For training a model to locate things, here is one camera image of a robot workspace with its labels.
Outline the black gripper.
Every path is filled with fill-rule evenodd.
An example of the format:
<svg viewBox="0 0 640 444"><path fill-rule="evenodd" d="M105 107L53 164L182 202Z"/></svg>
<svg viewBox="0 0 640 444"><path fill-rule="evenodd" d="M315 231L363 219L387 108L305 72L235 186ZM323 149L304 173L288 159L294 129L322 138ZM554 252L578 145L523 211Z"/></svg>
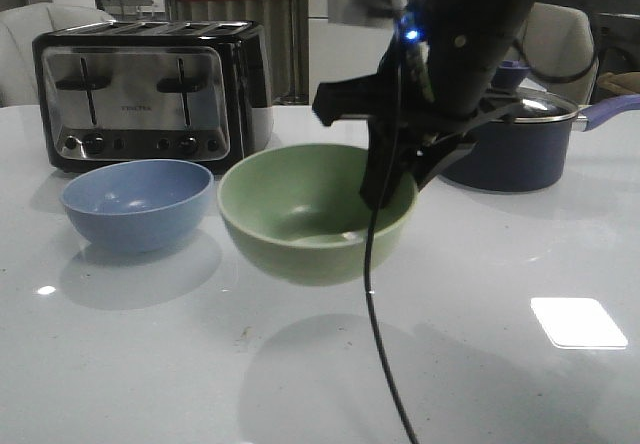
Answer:
<svg viewBox="0 0 640 444"><path fill-rule="evenodd" d="M421 191L471 153L475 128L515 111L517 98L489 86L504 52L432 46L420 75L407 47L391 47L376 73L319 85L312 109L323 125L368 122L359 193L370 210L408 210L415 182Z"/></svg>

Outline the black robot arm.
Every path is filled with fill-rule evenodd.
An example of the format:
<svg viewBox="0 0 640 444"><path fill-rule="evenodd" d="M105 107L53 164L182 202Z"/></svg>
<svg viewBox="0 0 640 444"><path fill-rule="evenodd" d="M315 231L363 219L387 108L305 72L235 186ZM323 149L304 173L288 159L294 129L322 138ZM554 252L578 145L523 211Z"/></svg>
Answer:
<svg viewBox="0 0 640 444"><path fill-rule="evenodd" d="M536 0L355 0L393 34L375 73L319 84L321 123L364 118L359 194L385 207L410 175L423 188L476 145L473 129L507 115L515 97L489 83Z"/></svg>

